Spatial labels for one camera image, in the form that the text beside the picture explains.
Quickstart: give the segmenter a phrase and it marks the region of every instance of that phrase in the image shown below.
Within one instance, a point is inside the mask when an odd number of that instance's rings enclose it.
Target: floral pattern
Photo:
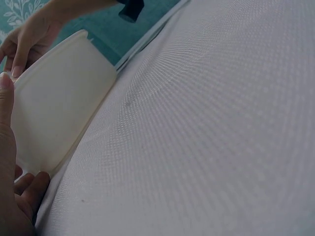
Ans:
[[[35,0],[34,3],[30,2],[30,0],[5,0],[5,4],[9,7],[10,11],[6,12],[3,16],[8,17],[8,24],[14,28],[22,25],[30,15],[44,6],[40,0]]]

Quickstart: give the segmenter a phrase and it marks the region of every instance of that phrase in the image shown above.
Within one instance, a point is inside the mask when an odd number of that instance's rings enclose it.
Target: fabric surface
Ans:
[[[158,22],[180,0],[146,0],[145,8],[132,9],[131,4],[118,4],[109,9],[77,18],[69,22],[60,33],[54,46],[73,33],[85,29],[89,32],[89,39],[101,53],[115,65],[133,45]],[[34,12],[43,7],[48,0],[2,0],[0,1],[0,43],[15,27],[19,27]],[[123,20],[119,12],[136,18],[132,24]]]
[[[120,75],[40,234],[313,236],[314,23],[313,0],[192,0]]]

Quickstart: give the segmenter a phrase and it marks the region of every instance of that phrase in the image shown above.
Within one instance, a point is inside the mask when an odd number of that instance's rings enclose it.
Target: hand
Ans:
[[[49,185],[49,175],[22,174],[15,165],[16,144],[10,128],[14,85],[10,77],[0,76],[0,235],[34,235],[34,217]]]
[[[4,70],[11,71],[13,78],[42,57],[58,36],[62,24],[53,21],[50,12],[46,7],[36,12],[0,46],[0,63],[7,56]]]

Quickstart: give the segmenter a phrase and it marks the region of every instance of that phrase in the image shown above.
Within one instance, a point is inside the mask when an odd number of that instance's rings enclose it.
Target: fingernail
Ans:
[[[8,89],[10,87],[10,77],[9,76],[5,76],[5,72],[0,74],[0,88],[1,89]]]
[[[13,76],[13,78],[18,78],[21,76],[22,73],[23,73],[23,67],[16,66],[13,68],[12,76]]]

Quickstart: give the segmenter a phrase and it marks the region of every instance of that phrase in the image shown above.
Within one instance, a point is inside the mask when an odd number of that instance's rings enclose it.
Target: teal patterned fabric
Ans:
[[[121,19],[118,14],[124,7],[118,4],[109,9],[80,17],[67,24],[54,46],[77,32],[85,29],[92,43],[115,65],[122,56],[173,6],[180,0],[145,0],[145,7],[135,24]],[[1,0],[0,1],[0,43],[7,34],[48,0]]]

